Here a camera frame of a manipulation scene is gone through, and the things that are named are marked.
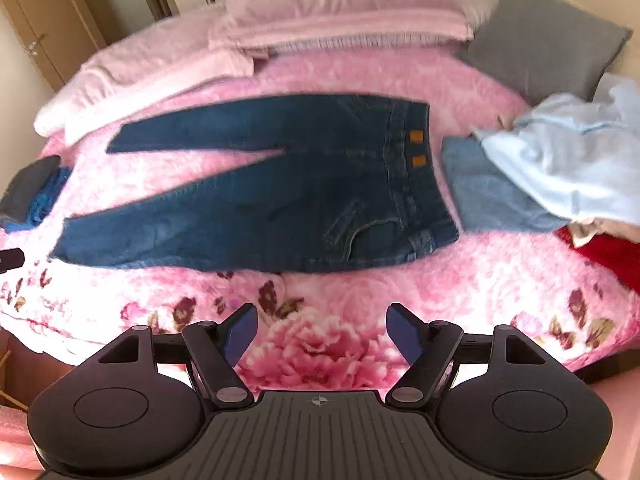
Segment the dark blue denim jeans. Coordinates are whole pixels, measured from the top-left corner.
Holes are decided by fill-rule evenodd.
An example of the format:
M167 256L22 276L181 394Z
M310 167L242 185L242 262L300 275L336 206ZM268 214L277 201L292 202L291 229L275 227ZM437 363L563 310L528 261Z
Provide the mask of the dark blue denim jeans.
M260 162L67 219L52 257L93 268L330 273L397 266L454 244L425 103L294 94L124 125L112 154L265 152Z

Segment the wooden door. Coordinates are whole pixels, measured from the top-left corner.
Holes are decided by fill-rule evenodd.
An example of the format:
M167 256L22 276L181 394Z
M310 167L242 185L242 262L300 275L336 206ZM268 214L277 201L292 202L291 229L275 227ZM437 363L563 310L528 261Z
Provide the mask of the wooden door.
M106 47L86 0L1 0L23 49L55 91Z

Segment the folded dark grey garment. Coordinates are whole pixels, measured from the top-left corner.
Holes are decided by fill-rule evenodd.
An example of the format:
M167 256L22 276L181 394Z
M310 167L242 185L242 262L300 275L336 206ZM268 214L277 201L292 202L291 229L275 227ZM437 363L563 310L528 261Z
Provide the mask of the folded dark grey garment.
M21 169L12 179L1 200L1 221L23 223L30 205L52 174L60 168L58 155L40 158Z

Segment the red garment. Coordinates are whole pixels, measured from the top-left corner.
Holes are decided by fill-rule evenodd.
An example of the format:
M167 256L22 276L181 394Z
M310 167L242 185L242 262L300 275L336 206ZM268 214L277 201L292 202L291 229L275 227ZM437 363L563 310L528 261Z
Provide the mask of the red garment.
M554 232L569 248L591 262L612 271L616 278L634 292L640 292L640 248L629 240L600 234L582 247L576 247L567 228Z

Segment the grey pillow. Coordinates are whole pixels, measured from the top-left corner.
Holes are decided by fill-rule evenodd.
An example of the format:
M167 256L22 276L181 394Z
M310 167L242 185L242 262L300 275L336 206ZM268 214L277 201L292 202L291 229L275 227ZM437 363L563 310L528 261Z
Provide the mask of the grey pillow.
M458 59L531 106L555 93L589 101L631 36L564 0L499 0Z

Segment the pink floral fleece blanket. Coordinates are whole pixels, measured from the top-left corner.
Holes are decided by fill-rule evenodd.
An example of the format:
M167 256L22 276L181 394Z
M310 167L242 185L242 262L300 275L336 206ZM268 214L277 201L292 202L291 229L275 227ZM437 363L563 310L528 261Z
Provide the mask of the pink floral fleece blanket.
M577 370L639 342L639 297L603 266L552 234L465 235L404 266L332 274L102 270L50 258L64 219L141 200L248 164L247 154L110 155L109 125L67 144L50 137L73 173L52 214L30 232L3 235L24 250L1 278L1 325L35 352L76 365L127 328L175 333L258 307L260 330L239 364L253 388L386 388L405 367L385 335L389 304L471 333L510 324Z

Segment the light blue shirt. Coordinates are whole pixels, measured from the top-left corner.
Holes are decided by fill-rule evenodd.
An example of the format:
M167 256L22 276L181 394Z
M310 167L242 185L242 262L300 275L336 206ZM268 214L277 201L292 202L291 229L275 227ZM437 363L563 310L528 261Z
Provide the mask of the light blue shirt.
M604 74L586 101L555 93L509 129L473 130L487 158L557 217L639 222L639 84Z

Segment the folded bright blue garment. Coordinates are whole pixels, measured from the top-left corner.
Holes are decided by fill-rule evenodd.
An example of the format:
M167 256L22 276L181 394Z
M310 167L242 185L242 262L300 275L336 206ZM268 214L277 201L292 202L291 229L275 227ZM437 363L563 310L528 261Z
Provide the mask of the folded bright blue garment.
M70 167L60 167L55 170L32 200L24 221L1 221L1 227L4 229L4 232L13 233L38 228L43 220L50 214L71 174L72 168Z

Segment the light blue folded jeans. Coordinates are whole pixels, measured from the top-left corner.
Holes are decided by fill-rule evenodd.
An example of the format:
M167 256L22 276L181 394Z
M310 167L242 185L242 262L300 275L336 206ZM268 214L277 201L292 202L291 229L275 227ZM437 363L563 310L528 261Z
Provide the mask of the light blue folded jeans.
M518 188L486 157L477 140L447 136L440 159L466 232L550 233L568 225Z

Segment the folded light pink quilt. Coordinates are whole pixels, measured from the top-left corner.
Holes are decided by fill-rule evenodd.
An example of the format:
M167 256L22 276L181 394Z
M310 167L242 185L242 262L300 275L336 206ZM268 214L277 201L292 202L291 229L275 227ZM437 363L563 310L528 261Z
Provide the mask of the folded light pink quilt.
M257 50L324 38L403 36L465 42L473 27L456 0L224 0L212 50Z

